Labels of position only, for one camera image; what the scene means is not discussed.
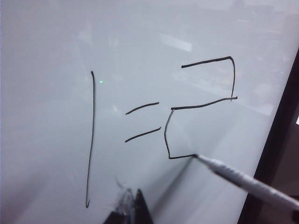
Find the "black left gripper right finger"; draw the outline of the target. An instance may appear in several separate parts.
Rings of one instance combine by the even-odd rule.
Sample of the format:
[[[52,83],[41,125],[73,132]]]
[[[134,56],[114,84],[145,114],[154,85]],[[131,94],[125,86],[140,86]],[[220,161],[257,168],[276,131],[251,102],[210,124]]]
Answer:
[[[135,196],[135,224],[153,224],[153,220],[146,204],[143,193],[140,189],[137,190]]]

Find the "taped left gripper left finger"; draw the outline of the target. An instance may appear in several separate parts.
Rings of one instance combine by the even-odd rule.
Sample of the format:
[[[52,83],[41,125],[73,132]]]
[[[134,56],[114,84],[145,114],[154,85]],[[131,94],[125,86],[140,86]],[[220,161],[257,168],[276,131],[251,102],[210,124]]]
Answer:
[[[135,223],[135,197],[132,189],[118,184],[120,192],[112,212],[103,222],[104,224],[134,224]]]

